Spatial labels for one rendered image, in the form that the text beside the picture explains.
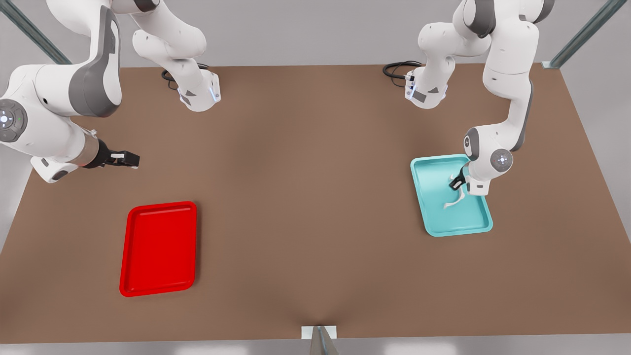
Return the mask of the teal rectangular tray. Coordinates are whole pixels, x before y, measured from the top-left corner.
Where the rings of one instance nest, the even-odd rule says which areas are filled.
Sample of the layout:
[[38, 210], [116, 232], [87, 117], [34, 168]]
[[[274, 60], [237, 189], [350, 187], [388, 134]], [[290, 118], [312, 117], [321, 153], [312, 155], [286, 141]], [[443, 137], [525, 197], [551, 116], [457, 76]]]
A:
[[410, 163], [424, 228], [433, 237], [488, 232], [493, 227], [484, 196], [453, 191], [451, 177], [469, 159], [465, 154], [420, 157]]

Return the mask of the silver frame post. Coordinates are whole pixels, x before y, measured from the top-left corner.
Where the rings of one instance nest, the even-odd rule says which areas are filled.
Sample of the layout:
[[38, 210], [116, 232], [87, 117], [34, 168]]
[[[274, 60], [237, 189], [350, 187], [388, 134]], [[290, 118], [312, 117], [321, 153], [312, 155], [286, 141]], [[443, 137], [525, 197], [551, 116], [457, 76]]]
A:
[[628, 0], [607, 0], [550, 61], [541, 62], [542, 67], [545, 69], [561, 68], [627, 2]]
[[311, 341], [309, 355], [340, 355], [333, 340], [337, 339], [337, 326], [302, 326], [301, 339]]
[[70, 60], [49, 38], [11, 1], [0, 0], [0, 13], [3, 13], [34, 45], [55, 64], [70, 65]]

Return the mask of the red rectangular tray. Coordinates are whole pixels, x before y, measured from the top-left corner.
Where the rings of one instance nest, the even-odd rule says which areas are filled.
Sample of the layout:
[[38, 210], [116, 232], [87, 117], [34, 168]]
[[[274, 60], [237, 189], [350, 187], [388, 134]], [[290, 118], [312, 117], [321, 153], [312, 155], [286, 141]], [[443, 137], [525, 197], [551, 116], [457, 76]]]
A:
[[122, 296], [187, 290], [196, 276], [198, 207], [191, 201], [131, 209], [120, 270]]

